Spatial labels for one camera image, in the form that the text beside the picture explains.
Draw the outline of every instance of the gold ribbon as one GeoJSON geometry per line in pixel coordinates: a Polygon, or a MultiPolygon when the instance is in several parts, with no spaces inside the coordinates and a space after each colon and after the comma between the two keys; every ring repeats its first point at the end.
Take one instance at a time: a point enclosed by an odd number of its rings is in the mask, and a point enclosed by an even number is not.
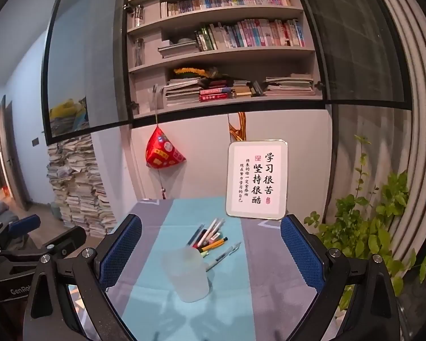
{"type": "Polygon", "coordinates": [[[230,123],[229,123],[229,132],[237,141],[246,141],[246,114],[244,112],[239,112],[239,119],[240,119],[240,129],[236,130],[230,123]]]}

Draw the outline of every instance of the white pen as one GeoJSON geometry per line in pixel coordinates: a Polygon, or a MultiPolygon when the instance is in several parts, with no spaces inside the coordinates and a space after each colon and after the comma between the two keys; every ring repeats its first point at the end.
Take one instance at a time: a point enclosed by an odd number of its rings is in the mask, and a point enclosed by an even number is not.
{"type": "Polygon", "coordinates": [[[212,236],[221,228],[221,226],[224,224],[226,220],[224,218],[220,219],[218,224],[215,225],[215,227],[210,231],[209,235],[205,239],[205,241],[208,241],[212,238],[212,236]]]}
{"type": "Polygon", "coordinates": [[[203,241],[205,241],[205,239],[207,238],[208,234],[210,233],[210,231],[213,229],[214,225],[216,224],[217,219],[215,219],[211,224],[210,227],[205,231],[205,233],[203,234],[202,238],[199,240],[199,242],[197,243],[197,247],[201,247],[203,244],[203,241]]]}

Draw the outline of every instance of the metal screw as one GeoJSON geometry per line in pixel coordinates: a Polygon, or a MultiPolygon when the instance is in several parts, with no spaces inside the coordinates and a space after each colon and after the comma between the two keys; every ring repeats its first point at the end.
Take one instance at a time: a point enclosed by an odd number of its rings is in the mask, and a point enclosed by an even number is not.
{"type": "Polygon", "coordinates": [[[374,255],[373,255],[373,260],[374,260],[376,263],[382,263],[382,262],[383,262],[382,256],[380,256],[379,254],[374,254],[374,255]]]}
{"type": "Polygon", "coordinates": [[[333,258],[339,258],[341,256],[341,252],[335,247],[331,248],[328,252],[333,258]]]}
{"type": "Polygon", "coordinates": [[[50,260],[49,254],[41,256],[41,259],[40,259],[41,263],[43,263],[43,264],[46,264],[49,260],[50,260]]]}
{"type": "Polygon", "coordinates": [[[92,256],[95,253],[95,250],[92,249],[91,247],[87,247],[86,249],[82,250],[82,256],[84,258],[89,258],[90,256],[92,256]]]}

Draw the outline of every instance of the pen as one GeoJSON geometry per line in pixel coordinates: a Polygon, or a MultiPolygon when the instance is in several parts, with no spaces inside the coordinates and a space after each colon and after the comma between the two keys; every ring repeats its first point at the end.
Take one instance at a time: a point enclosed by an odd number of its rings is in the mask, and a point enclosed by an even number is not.
{"type": "Polygon", "coordinates": [[[211,232],[209,233],[209,235],[207,236],[207,238],[205,239],[205,241],[208,241],[209,239],[211,239],[211,237],[216,234],[216,232],[218,232],[218,230],[221,228],[221,226],[224,224],[226,220],[224,218],[220,219],[218,224],[215,225],[215,227],[211,230],[211,232]]]}
{"type": "Polygon", "coordinates": [[[203,241],[205,241],[205,239],[207,238],[208,234],[210,233],[210,231],[213,229],[214,225],[216,224],[217,219],[215,219],[211,224],[210,227],[207,229],[207,232],[204,233],[204,235],[202,236],[202,238],[199,240],[199,243],[197,244],[197,246],[202,246],[203,241]]]}
{"type": "Polygon", "coordinates": [[[196,238],[199,236],[199,233],[202,231],[203,229],[203,224],[201,224],[199,226],[199,228],[197,229],[197,231],[193,234],[193,236],[189,239],[189,241],[187,242],[186,246],[191,246],[193,244],[193,242],[196,240],[196,238]]]}
{"type": "Polygon", "coordinates": [[[213,262],[208,264],[207,267],[205,268],[205,271],[208,272],[210,269],[212,269],[217,263],[219,263],[226,256],[236,252],[239,249],[240,244],[241,244],[241,241],[239,243],[237,243],[236,245],[229,247],[224,254],[221,254],[215,260],[213,260],[213,262]]]}
{"type": "MultiPolygon", "coordinates": [[[[200,232],[200,236],[203,236],[205,234],[205,232],[207,232],[206,229],[203,229],[202,232],[200,232]]],[[[193,245],[193,248],[196,249],[199,247],[199,243],[197,242],[197,239],[199,238],[199,236],[196,238],[196,240],[194,241],[195,244],[193,245]]]]}
{"type": "Polygon", "coordinates": [[[202,248],[198,248],[198,250],[200,252],[203,252],[203,251],[207,251],[207,250],[210,250],[210,249],[216,249],[218,246],[221,246],[224,242],[226,242],[227,239],[228,239],[227,237],[224,237],[224,238],[220,239],[219,241],[212,243],[211,245],[207,245],[207,246],[204,246],[202,248]]]}

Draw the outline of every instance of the pen holder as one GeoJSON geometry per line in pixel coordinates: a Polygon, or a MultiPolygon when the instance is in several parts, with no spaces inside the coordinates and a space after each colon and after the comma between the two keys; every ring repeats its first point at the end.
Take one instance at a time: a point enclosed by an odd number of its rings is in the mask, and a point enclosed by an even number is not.
{"type": "Polygon", "coordinates": [[[162,268],[183,302],[196,302],[210,291],[205,264],[199,251],[183,247],[162,257],[162,268]]]}

